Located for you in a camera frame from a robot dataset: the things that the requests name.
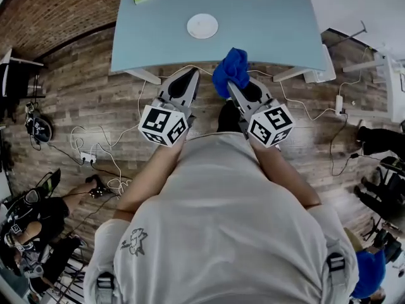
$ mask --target white t-shirt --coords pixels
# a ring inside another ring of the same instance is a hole
[[[320,303],[325,235],[349,253],[351,293],[356,256],[336,212],[270,182],[242,134],[200,137],[131,223],[100,226],[85,302],[113,263],[124,303]]]

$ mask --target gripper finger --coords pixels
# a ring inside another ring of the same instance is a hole
[[[179,71],[163,83],[158,97],[187,116],[191,114],[189,108],[196,99],[199,81],[200,72],[197,68]]]
[[[261,107],[274,100],[268,88],[252,77],[244,89],[240,89],[232,81],[228,81],[228,92],[236,108],[247,122],[251,121],[253,114],[257,113]]]

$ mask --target white plate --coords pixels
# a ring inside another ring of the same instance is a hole
[[[218,22],[213,16],[207,13],[199,13],[190,18],[187,23],[187,30],[189,34],[195,38],[210,38],[218,31]]]

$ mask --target light blue table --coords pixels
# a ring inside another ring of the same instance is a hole
[[[187,22],[213,15],[218,32],[195,39]],[[249,61],[325,70],[321,37],[311,0],[121,0],[115,28],[112,71],[160,84],[143,67],[222,60],[232,48]]]

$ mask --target buckle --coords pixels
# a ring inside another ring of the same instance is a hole
[[[99,289],[112,289],[114,290],[114,275],[109,272],[102,273],[97,278],[97,287]]]
[[[340,253],[332,253],[328,256],[327,263],[330,272],[342,270],[346,266],[346,261]]]

